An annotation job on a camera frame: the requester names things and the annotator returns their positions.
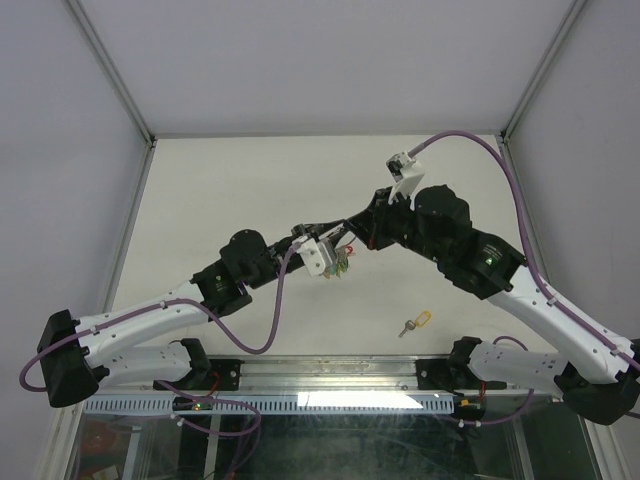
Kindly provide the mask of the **large keyring with coloured keys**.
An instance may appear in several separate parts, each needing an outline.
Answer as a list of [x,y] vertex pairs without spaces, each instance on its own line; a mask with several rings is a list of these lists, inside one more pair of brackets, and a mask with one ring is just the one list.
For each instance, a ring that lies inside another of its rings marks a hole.
[[344,254],[343,248],[345,246],[351,246],[351,245],[339,246],[336,249],[336,260],[335,260],[335,262],[332,265],[330,265],[323,273],[323,277],[325,279],[331,279],[332,277],[341,278],[342,275],[345,274],[348,271],[348,269],[349,269],[349,259],[353,255],[347,257]]

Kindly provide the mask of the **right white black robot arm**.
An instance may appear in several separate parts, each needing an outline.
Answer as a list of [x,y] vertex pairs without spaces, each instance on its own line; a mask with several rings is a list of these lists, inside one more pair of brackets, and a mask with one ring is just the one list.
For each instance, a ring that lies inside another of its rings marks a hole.
[[504,382],[561,399],[574,413],[611,425],[639,399],[639,344],[590,320],[585,328],[526,258],[502,238],[473,228],[468,203],[446,185],[414,199],[375,192],[347,228],[370,250],[393,244],[433,261],[455,287],[509,313],[555,347],[553,354],[510,349],[476,337],[455,341],[446,367],[429,379],[447,391]]

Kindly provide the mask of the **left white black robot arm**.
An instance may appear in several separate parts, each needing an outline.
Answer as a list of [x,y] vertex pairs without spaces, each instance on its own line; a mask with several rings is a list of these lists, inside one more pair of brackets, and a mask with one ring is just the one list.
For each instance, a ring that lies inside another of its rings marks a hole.
[[267,244],[256,230],[236,232],[217,261],[168,292],[137,306],[75,318],[68,310],[52,314],[37,345],[53,408],[78,404],[100,388],[138,381],[166,381],[179,389],[206,383],[210,362],[195,338],[166,346],[150,342],[181,328],[219,324],[248,306],[251,291],[275,282],[283,296],[287,274],[304,268],[320,276],[337,263],[346,224],[302,224],[281,240]]

